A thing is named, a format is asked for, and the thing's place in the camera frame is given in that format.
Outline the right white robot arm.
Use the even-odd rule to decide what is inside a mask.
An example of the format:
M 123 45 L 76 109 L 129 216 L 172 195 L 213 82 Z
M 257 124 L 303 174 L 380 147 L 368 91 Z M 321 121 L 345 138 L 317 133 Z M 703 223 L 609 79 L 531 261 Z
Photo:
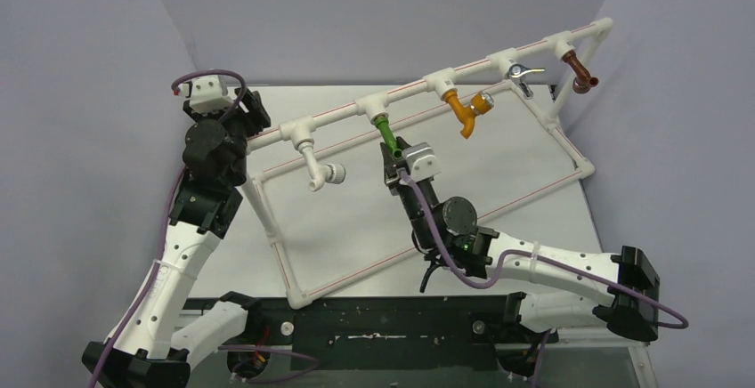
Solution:
M 526 281 L 553 291 L 525 294 L 501 315 L 501 331 L 511 340 L 557 327 L 605 327 L 629 340 L 657 340 L 661 281 L 641 249 L 581 253 L 482 226 L 467 198 L 437 197 L 438 167 L 428 144 L 411 146 L 398 137 L 379 148 L 385 185 L 402 202 L 412 245 L 428 263 L 421 292 L 440 269 L 477 290 L 506 279 Z

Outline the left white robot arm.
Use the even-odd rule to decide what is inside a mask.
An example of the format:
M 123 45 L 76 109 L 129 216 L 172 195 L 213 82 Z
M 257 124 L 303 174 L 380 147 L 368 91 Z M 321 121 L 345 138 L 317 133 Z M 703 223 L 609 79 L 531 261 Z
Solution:
M 190 91 L 183 104 L 193 125 L 184 136 L 184 163 L 162 226 L 163 244 L 124 317 L 82 355 L 89 386 L 184 387 L 191 371 L 236 337 L 252 343 L 264 330 L 259 302 L 230 292 L 204 316 L 177 326 L 199 273 L 236 215 L 247 179 L 247 141 L 271 124 L 259 92 L 205 100 Z

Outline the green plastic faucet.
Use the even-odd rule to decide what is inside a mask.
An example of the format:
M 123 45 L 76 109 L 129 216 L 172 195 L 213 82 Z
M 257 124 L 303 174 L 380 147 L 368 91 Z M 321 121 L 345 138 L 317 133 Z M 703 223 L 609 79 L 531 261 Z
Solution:
M 373 119 L 373 125 L 379 131 L 382 138 L 380 150 L 384 159 L 390 158 L 393 161 L 402 158 L 402 148 L 390 126 L 388 116 L 379 115 Z

